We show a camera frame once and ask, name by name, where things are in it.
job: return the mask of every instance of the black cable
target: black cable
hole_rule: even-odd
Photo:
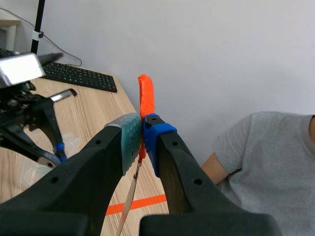
[[[16,16],[17,18],[21,19],[22,21],[25,21],[26,23],[30,24],[31,26],[33,26],[33,27],[35,28],[35,25],[33,25],[31,22],[29,22],[29,21],[23,19],[22,17],[19,17],[18,15],[14,14],[13,12],[11,12],[11,11],[9,11],[9,10],[7,10],[7,9],[1,8],[1,7],[0,7],[0,9],[1,9],[1,10],[4,10],[4,11],[6,11],[6,12],[9,12],[10,14]],[[64,52],[64,53],[68,54],[69,56],[72,56],[73,58],[78,59],[78,60],[80,61],[80,65],[75,65],[75,66],[81,66],[81,65],[82,65],[82,60],[81,60],[80,58],[78,58],[78,57],[76,57],[76,56],[74,56],[74,55],[68,53],[67,51],[65,51],[64,49],[62,49],[61,47],[59,47],[56,43],[54,43],[54,42],[53,42],[49,37],[47,37],[45,34],[44,34],[44,37],[45,37],[47,40],[49,40],[49,41],[50,41],[56,48],[58,48],[60,51],[62,51],[62,52]]]

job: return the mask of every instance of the gray t-shirt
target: gray t-shirt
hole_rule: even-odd
[[[218,137],[230,175],[218,187],[241,208],[272,215],[284,236],[315,236],[312,116],[252,114]]]

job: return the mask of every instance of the black keyboard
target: black keyboard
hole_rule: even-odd
[[[7,58],[7,57],[10,57],[10,56],[14,56],[14,55],[15,55],[14,51],[10,51],[10,50],[4,49],[4,48],[0,48],[0,59]]]
[[[114,78],[110,75],[105,75],[57,62],[45,66],[44,70],[46,76],[43,78],[45,79],[65,82],[73,85],[81,85],[110,92],[117,92]]]

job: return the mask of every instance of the black pole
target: black pole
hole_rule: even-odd
[[[44,6],[45,6],[45,0],[39,0],[36,22],[35,22],[35,29],[34,29],[34,31],[38,33],[40,33],[41,21],[43,19],[43,14],[44,14]],[[31,52],[37,54],[37,49],[38,49],[38,41],[33,39],[31,43]]]

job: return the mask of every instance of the teal gripper pad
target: teal gripper pad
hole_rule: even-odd
[[[141,124],[141,117],[138,113],[129,113],[105,125],[105,127],[115,126],[122,129],[123,175],[126,174],[138,156],[141,145]]]

